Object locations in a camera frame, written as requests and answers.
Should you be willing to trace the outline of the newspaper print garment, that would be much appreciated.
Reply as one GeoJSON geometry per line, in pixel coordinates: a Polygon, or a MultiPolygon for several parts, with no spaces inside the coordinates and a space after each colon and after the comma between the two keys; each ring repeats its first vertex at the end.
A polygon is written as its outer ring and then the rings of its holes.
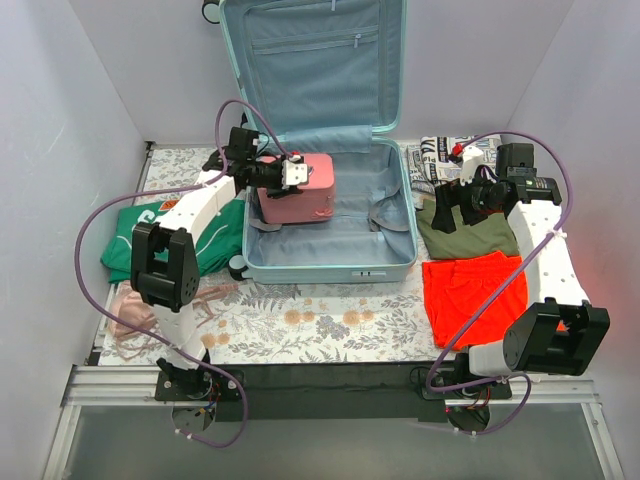
{"type": "Polygon", "coordinates": [[[435,187],[459,177],[461,167],[448,159],[457,144],[470,140],[462,137],[422,137],[406,147],[406,163],[413,193],[434,195],[435,187]]]}

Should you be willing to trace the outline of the green Guess t-shirt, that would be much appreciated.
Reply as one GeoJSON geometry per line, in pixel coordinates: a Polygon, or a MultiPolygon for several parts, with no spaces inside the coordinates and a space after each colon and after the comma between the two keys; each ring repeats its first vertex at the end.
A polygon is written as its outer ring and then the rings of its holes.
{"type": "MultiPolygon", "coordinates": [[[[101,256],[101,263],[110,271],[110,283],[130,279],[134,227],[138,223],[159,222],[177,203],[177,199],[171,199],[119,211],[115,236],[101,256]]],[[[220,271],[233,256],[241,253],[244,208],[243,200],[232,200],[204,229],[195,249],[201,276],[220,271]]]]}

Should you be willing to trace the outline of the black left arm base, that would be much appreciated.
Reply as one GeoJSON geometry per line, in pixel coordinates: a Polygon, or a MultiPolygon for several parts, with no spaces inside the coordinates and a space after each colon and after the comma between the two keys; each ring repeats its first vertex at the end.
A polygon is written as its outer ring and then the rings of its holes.
{"type": "Polygon", "coordinates": [[[230,379],[198,366],[182,369],[160,358],[156,382],[156,401],[239,401],[240,393],[230,379]]]}

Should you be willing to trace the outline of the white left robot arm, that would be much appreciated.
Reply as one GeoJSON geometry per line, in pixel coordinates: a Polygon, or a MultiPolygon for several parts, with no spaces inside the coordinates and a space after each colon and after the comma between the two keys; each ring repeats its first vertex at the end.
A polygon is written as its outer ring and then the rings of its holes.
{"type": "Polygon", "coordinates": [[[197,333],[192,306],[200,283],[199,238],[238,189],[298,194],[312,171],[301,153],[282,151],[266,159],[258,148],[258,132],[234,127],[228,144],[203,165],[194,188],[158,221],[140,222],[132,232],[131,287],[150,306],[174,350],[169,362],[183,369],[178,387],[193,400],[205,398],[213,386],[211,373],[199,366],[207,349],[197,333]]]}

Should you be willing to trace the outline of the pink toiletry case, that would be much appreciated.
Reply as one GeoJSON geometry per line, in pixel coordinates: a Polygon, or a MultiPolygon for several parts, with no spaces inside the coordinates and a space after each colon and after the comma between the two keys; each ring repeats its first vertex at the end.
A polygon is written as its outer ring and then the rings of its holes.
{"type": "MultiPolygon", "coordinates": [[[[255,188],[262,218],[267,224],[301,224],[324,222],[332,218],[336,196],[336,180],[332,157],[327,153],[303,153],[309,165],[307,185],[298,186],[300,195],[269,199],[266,190],[255,188]]],[[[281,162],[284,158],[262,157],[258,162],[281,162]]]]}

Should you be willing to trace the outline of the light blue suitcase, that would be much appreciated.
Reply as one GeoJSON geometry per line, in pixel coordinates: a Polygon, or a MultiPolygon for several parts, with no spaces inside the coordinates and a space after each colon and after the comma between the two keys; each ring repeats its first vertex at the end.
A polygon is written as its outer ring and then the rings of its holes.
{"type": "Polygon", "coordinates": [[[263,284],[384,283],[407,276],[417,229],[390,138],[401,106],[402,1],[223,1],[219,23],[252,129],[270,149],[325,153],[334,212],[269,224],[250,190],[242,254],[263,284]]]}

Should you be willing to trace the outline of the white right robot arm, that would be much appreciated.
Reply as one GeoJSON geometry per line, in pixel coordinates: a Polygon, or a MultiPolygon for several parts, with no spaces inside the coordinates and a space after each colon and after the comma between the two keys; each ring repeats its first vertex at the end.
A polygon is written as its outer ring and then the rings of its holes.
{"type": "Polygon", "coordinates": [[[507,316],[493,340],[465,341],[455,357],[454,389],[475,397],[501,377],[533,373],[581,376],[610,326],[608,311],[591,304],[574,272],[563,225],[572,207],[568,189],[539,176],[530,143],[503,144],[489,170],[482,150],[471,143],[453,147],[449,158],[460,166],[457,179],[436,189],[435,230],[451,234],[459,207],[465,225],[493,217],[507,221],[521,254],[507,276],[492,288],[448,344],[474,327],[520,280],[526,281],[523,308],[507,316]]]}

